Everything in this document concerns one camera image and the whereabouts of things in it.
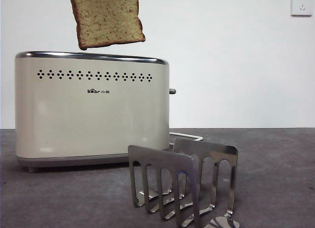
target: wall outlet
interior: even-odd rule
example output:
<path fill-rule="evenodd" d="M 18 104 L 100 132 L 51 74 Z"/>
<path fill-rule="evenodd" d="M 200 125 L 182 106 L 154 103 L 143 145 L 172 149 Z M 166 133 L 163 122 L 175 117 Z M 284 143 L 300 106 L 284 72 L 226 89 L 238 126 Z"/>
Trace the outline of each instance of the wall outlet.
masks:
<path fill-rule="evenodd" d="M 292 16 L 312 16 L 313 0 L 291 0 Z"/>

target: ventilation holes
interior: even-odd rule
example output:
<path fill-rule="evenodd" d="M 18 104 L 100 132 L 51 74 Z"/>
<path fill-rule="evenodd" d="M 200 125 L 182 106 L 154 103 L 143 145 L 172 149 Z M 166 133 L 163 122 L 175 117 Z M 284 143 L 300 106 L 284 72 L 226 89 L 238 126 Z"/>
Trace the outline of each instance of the ventilation holes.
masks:
<path fill-rule="evenodd" d="M 134 75 L 134 73 L 131 74 L 130 79 L 134 82 L 136 76 Z"/>
<path fill-rule="evenodd" d="M 75 76 L 77 77 L 77 79 L 81 80 L 83 79 L 84 76 L 86 76 L 86 79 L 88 80 L 97 80 L 100 81 L 102 80 L 102 78 L 104 77 L 104 79 L 106 79 L 106 81 L 109 81 L 111 77 L 113 77 L 113 79 L 115 81 L 118 81 L 120 79 L 120 77 L 126 82 L 128 79 L 130 79 L 132 82 L 135 82 L 137 79 L 140 80 L 140 82 L 143 82 L 145 79 L 148 80 L 148 82 L 152 81 L 152 76 L 151 74 L 148 74 L 147 76 L 144 76 L 143 73 L 140 73 L 138 76 L 135 73 L 132 73 L 131 75 L 127 75 L 126 72 L 124 73 L 118 73 L 115 72 L 114 75 L 110 75 L 110 72 L 104 72 L 104 74 L 102 74 L 101 71 L 97 71 L 97 72 L 93 72 L 93 71 L 87 71 L 85 73 L 82 73 L 82 71 L 72 71 L 69 70 L 68 72 L 64 73 L 63 70 L 58 70 L 57 73 L 55 74 L 51 69 L 47 71 L 47 73 L 44 73 L 44 71 L 42 69 L 40 69 L 37 72 L 37 76 L 42 79 L 45 75 L 47 75 L 47 77 L 49 79 L 53 79 L 54 76 L 56 75 L 56 77 L 58 77 L 59 79 L 63 79 L 63 77 L 67 76 L 68 79 L 73 79 Z"/>
<path fill-rule="evenodd" d="M 76 75 L 77 75 L 78 79 L 82 79 L 82 77 L 83 77 L 82 71 L 80 71 L 80 70 L 78 71 L 78 73 Z"/>
<path fill-rule="evenodd" d="M 104 78 L 106 78 L 107 81 L 109 80 L 109 78 L 110 78 L 109 72 L 106 72 L 106 74 L 104 75 Z"/>
<path fill-rule="evenodd" d="M 113 78 L 114 78 L 116 81 L 118 81 L 118 79 L 119 79 L 120 77 L 119 77 L 119 75 L 118 75 L 117 72 L 115 72 L 115 74 L 113 75 Z"/>
<path fill-rule="evenodd" d="M 68 78 L 69 79 L 72 79 L 72 77 L 74 76 L 74 74 L 72 73 L 71 70 L 69 70 L 69 73 L 67 74 Z"/>
<path fill-rule="evenodd" d="M 49 77 L 49 79 L 52 79 L 54 75 L 55 74 L 53 73 L 53 71 L 51 69 L 47 73 L 47 76 Z"/>
<path fill-rule="evenodd" d="M 45 74 L 43 73 L 43 70 L 40 69 L 37 75 L 39 76 L 40 79 L 42 79 Z"/>
<path fill-rule="evenodd" d="M 95 75 L 95 77 L 97 78 L 97 80 L 100 80 L 102 75 L 100 74 L 100 72 L 98 71 L 97 74 Z"/>
<path fill-rule="evenodd" d="M 144 76 L 143 76 L 143 74 L 142 74 L 142 73 L 140 74 L 139 79 L 140 79 L 140 81 L 141 81 L 141 82 L 143 81 Z"/>
<path fill-rule="evenodd" d="M 122 78 L 124 79 L 124 81 L 126 81 L 126 80 L 128 79 L 127 73 L 124 73 L 124 75 L 122 76 Z"/>
<path fill-rule="evenodd" d="M 59 73 L 57 73 L 57 76 L 59 77 L 59 79 L 62 79 L 64 76 L 64 73 L 62 70 L 59 70 Z"/>
<path fill-rule="evenodd" d="M 151 82 L 151 80 L 152 80 L 151 74 L 148 74 L 147 79 L 148 79 L 148 82 Z"/>

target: toaster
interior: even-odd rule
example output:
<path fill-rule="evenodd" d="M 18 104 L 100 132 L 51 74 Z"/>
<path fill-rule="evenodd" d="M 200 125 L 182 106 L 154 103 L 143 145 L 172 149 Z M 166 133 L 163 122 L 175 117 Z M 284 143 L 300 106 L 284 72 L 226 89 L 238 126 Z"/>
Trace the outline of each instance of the toaster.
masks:
<path fill-rule="evenodd" d="M 15 57 L 16 157 L 37 167 L 127 162 L 129 145 L 169 147 L 169 65 L 65 52 Z"/>

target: chrome trim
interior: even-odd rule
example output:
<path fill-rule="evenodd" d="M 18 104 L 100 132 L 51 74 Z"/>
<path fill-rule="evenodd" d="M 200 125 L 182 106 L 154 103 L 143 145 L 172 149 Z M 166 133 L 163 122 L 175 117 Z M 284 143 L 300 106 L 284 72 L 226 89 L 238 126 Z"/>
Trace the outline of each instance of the chrome trim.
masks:
<path fill-rule="evenodd" d="M 142 62 L 168 65 L 168 62 L 163 59 L 151 57 L 136 57 L 136 56 L 122 56 L 110 54 L 97 54 L 97 53 L 83 53 L 83 52 L 20 52 L 15 58 L 66 58 L 66 59 L 86 59 L 86 60 L 104 60 L 104 61 L 117 61 L 117 62 Z"/>

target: toast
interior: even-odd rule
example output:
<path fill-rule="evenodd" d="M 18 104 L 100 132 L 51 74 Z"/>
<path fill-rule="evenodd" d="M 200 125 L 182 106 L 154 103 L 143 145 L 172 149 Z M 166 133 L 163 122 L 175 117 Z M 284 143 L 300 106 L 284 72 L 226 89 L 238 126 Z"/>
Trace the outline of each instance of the toast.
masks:
<path fill-rule="evenodd" d="M 81 50 L 144 42 L 138 0 L 71 0 Z"/>

